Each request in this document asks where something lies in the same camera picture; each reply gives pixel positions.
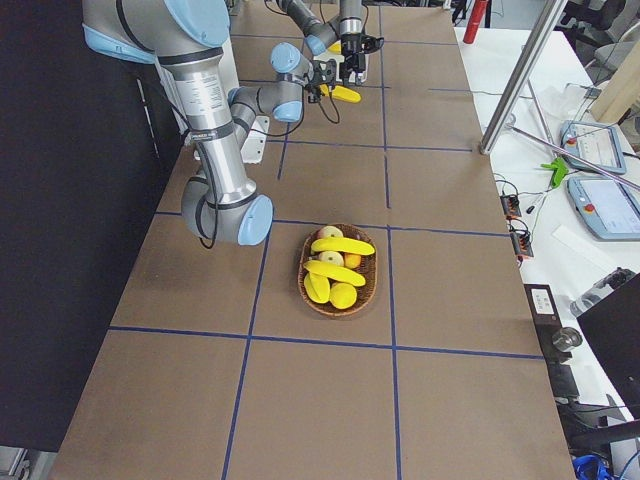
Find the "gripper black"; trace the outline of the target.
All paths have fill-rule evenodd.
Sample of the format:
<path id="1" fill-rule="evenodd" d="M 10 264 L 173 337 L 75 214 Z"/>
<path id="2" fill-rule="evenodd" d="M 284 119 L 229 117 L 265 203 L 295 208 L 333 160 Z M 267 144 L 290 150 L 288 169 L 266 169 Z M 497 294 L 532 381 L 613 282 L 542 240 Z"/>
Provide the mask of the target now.
<path id="1" fill-rule="evenodd" d="M 310 95 L 329 95 L 336 86 L 338 64 L 334 59 L 328 61 L 311 60 L 310 70 L 303 75 L 303 87 Z M 342 81 L 349 82 L 351 71 L 342 70 Z"/>
<path id="2" fill-rule="evenodd" d="M 343 70 L 364 70 L 366 68 L 365 53 L 361 33 L 349 33 L 341 36 L 341 54 L 344 57 Z M 354 73 L 354 83 L 363 84 L 363 73 Z"/>

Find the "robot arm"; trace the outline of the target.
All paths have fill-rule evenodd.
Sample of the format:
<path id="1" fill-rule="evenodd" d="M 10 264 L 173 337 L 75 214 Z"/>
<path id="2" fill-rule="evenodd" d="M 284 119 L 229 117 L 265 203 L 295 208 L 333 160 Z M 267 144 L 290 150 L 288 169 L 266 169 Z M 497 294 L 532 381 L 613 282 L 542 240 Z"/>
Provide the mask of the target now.
<path id="1" fill-rule="evenodd" d="M 189 179 L 181 213 L 201 239 L 257 245 L 270 231 L 271 200 L 245 172 L 241 148 L 259 115 L 296 122 L 303 93 L 335 83 L 335 61 L 309 60 L 289 43 L 274 47 L 274 84 L 225 89 L 219 64 L 230 36 L 222 1 L 85 1 L 83 29 L 94 51 L 154 64 L 175 80 L 201 167 Z"/>
<path id="2" fill-rule="evenodd" d="M 367 73 L 365 22 L 361 1 L 339 1 L 338 13 L 323 20 L 303 1 L 282 0 L 275 4 L 301 30 L 304 42 L 314 60 L 327 60 L 328 49 L 338 43 L 338 76 L 344 86 L 360 86 Z"/>

